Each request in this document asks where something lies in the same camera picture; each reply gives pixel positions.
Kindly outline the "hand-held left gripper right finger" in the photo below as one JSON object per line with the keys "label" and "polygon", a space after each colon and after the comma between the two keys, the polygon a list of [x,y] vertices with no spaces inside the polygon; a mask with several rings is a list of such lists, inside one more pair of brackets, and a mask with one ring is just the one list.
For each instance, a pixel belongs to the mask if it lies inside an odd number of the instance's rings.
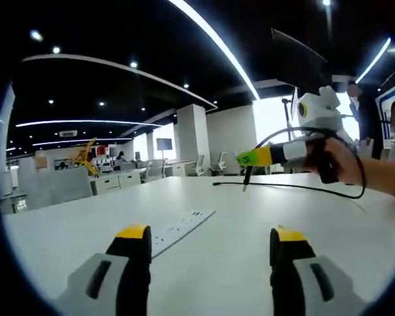
{"label": "hand-held left gripper right finger", "polygon": [[272,228],[269,264],[275,315],[361,315],[365,310],[351,278],[328,257],[315,255],[301,232]]}

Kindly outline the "person's right hand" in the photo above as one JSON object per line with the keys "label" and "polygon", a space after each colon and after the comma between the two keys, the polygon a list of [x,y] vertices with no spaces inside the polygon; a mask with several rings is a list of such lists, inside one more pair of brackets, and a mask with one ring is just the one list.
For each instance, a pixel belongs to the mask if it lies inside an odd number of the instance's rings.
{"label": "person's right hand", "polygon": [[332,165],[336,169],[336,176],[340,182],[358,186],[363,184],[355,155],[343,142],[334,138],[327,139],[324,152],[331,154]]}

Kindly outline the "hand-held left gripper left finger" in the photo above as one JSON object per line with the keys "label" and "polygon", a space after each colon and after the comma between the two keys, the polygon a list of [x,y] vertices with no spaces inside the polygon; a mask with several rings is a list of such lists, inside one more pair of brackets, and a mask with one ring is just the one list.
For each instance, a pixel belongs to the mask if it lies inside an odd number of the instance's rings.
{"label": "hand-held left gripper left finger", "polygon": [[118,232],[105,253],[95,253],[67,278],[55,300],[61,315],[147,315],[151,281],[151,227]]}

